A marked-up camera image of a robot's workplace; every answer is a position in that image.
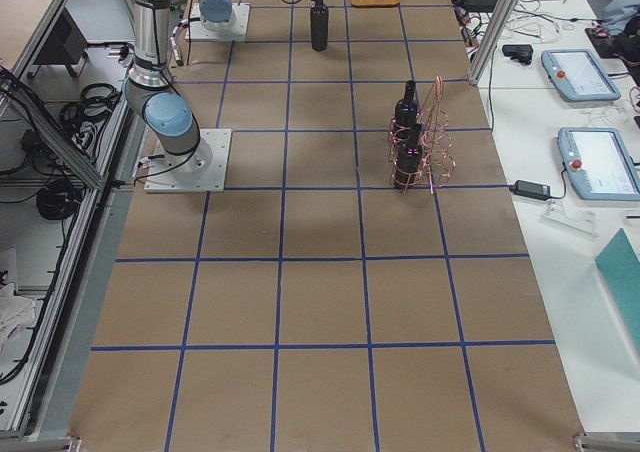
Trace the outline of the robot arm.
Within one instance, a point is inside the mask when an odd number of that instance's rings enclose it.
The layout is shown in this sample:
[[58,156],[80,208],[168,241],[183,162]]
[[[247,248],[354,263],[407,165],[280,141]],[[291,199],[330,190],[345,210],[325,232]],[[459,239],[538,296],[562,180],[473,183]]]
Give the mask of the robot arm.
[[[204,166],[199,124],[167,75],[171,0],[134,0],[134,59],[124,85],[130,107],[163,147],[166,172]],[[231,0],[198,0],[199,21],[211,30],[232,22]]]
[[197,0],[200,22],[210,31],[230,27],[235,20],[231,0]]

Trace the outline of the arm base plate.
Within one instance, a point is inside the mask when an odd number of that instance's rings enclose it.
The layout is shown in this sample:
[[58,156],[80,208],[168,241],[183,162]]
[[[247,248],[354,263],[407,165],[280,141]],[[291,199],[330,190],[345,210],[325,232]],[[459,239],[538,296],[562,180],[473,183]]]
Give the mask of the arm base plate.
[[245,42],[251,11],[249,3],[232,3],[231,11],[223,14],[226,21],[216,20],[213,13],[201,14],[197,3],[190,13],[186,38],[195,42]]
[[231,149],[231,129],[202,129],[200,144],[186,160],[167,155],[158,139],[144,179],[144,190],[151,193],[222,192],[225,188],[227,162]]

